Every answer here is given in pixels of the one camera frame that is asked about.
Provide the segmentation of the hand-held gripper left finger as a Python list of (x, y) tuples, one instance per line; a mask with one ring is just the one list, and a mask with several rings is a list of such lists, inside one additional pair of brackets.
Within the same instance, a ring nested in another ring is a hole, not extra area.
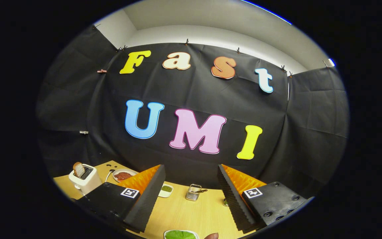
[(103, 183), (75, 203), (113, 228), (144, 232), (165, 182), (165, 166), (156, 165), (120, 183)]

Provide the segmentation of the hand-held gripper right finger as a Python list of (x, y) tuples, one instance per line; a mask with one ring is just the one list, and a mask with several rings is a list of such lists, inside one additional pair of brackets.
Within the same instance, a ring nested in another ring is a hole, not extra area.
[(223, 164), (218, 166), (217, 178), (235, 225), (244, 233), (273, 227), (313, 200), (283, 183), (263, 183)]

